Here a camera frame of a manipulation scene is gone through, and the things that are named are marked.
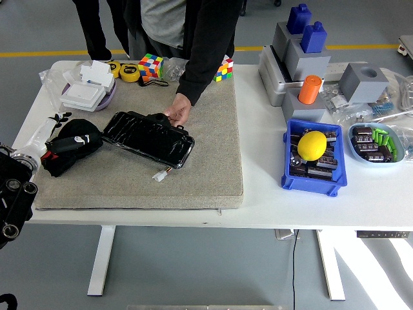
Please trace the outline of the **person's left hand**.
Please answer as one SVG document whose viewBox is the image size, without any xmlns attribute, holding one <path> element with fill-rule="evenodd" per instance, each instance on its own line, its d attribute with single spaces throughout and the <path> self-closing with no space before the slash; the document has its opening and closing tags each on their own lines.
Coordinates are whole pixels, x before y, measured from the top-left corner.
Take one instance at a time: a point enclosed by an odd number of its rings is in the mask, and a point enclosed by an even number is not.
<svg viewBox="0 0 413 310">
<path fill-rule="evenodd" d="M 163 112 L 171 125 L 177 127 L 184 125 L 190 115 L 192 104 L 183 94 L 177 93 L 172 104 Z"/>
</svg>

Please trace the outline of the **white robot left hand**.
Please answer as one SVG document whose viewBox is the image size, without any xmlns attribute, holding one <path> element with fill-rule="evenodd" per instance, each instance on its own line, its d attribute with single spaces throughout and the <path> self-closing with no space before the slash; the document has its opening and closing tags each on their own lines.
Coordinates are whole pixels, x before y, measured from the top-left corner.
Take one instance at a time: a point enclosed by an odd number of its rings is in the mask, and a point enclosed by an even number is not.
<svg viewBox="0 0 413 310">
<path fill-rule="evenodd" d="M 25 159 L 40 162 L 41 156 L 48 150 L 55 154 L 66 152 L 89 144 L 93 139 L 100 137 L 100 134 L 89 133 L 48 142 L 55 127 L 62 122 L 67 121 L 71 115 L 71 112 L 59 112 L 54 116 L 47 118 L 46 121 L 33 133 L 26 145 L 23 148 L 13 151 L 11 157 L 15 160 Z"/>
</svg>

